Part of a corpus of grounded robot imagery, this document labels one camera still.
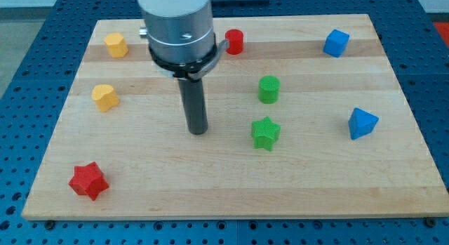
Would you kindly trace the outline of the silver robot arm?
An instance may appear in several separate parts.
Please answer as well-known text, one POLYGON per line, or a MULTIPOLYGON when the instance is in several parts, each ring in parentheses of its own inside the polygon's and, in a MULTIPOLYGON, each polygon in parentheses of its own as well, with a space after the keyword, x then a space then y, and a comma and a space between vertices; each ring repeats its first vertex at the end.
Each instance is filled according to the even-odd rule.
POLYGON ((211 0, 138 0, 152 60, 178 80, 189 132, 208 130, 202 78, 229 48, 216 42, 211 0))

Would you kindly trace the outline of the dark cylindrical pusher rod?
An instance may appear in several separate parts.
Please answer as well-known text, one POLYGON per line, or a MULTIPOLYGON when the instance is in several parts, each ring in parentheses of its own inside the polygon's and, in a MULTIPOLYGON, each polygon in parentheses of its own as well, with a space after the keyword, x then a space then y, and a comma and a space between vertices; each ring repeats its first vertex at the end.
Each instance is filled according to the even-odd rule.
POLYGON ((202 80, 179 80, 178 86, 189 132, 194 135, 205 133, 208 120, 202 80))

